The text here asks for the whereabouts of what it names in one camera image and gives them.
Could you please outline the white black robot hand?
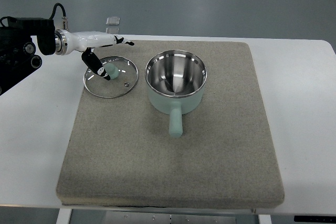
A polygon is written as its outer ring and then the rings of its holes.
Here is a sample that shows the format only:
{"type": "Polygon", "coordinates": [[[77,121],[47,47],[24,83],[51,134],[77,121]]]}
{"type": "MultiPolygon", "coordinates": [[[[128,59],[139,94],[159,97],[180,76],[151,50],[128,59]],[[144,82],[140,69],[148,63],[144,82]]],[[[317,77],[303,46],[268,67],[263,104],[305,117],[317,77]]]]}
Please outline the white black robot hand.
{"type": "Polygon", "coordinates": [[[67,30],[55,31],[55,54],[68,55],[73,51],[81,52],[82,61],[99,76],[110,80],[100,59],[92,52],[93,48],[109,47],[117,44],[134,45],[134,42],[124,37],[99,31],[83,31],[71,33],[67,30]]]}

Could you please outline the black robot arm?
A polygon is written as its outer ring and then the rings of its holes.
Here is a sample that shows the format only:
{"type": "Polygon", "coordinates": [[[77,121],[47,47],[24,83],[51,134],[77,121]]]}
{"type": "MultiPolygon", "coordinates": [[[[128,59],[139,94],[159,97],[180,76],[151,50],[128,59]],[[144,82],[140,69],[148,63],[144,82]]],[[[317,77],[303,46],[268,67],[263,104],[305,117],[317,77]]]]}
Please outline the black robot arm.
{"type": "Polygon", "coordinates": [[[63,28],[67,29],[66,11],[56,3],[49,18],[1,18],[1,94],[5,93],[42,66],[43,55],[63,53],[68,43],[61,30],[56,30],[54,16],[62,10],[63,28]]]}

